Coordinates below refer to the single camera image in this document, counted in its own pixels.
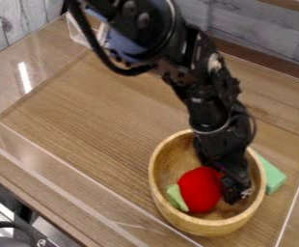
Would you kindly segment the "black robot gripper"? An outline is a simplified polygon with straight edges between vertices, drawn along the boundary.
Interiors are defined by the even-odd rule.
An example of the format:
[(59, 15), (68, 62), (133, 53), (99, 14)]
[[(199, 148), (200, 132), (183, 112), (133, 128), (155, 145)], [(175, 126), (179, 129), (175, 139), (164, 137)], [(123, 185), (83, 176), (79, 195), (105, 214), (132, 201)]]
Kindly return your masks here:
[(209, 52), (189, 67), (164, 59), (163, 80), (185, 105), (201, 163), (228, 177), (247, 178), (244, 153), (256, 123), (239, 101), (240, 80), (229, 72), (224, 58), (216, 51)]

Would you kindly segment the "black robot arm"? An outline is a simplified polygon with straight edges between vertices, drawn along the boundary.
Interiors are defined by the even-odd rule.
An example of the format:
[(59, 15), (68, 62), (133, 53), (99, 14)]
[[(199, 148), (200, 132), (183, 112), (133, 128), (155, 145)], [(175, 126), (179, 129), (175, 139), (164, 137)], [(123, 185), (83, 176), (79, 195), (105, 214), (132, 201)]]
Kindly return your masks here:
[(212, 39), (173, 0), (71, 0), (68, 10), (111, 71), (124, 76), (152, 71), (169, 85), (187, 108), (197, 157), (223, 173), (224, 201), (239, 202), (251, 193), (244, 153), (256, 123)]

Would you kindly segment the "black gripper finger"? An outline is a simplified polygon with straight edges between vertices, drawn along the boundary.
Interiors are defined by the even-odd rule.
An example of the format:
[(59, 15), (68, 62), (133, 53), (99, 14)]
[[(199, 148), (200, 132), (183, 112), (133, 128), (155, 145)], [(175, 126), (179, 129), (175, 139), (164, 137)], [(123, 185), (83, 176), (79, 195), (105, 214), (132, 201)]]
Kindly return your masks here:
[(225, 169), (220, 169), (219, 173), (221, 175), (223, 200), (227, 204), (233, 205), (252, 193), (249, 170), (240, 168), (228, 172)]

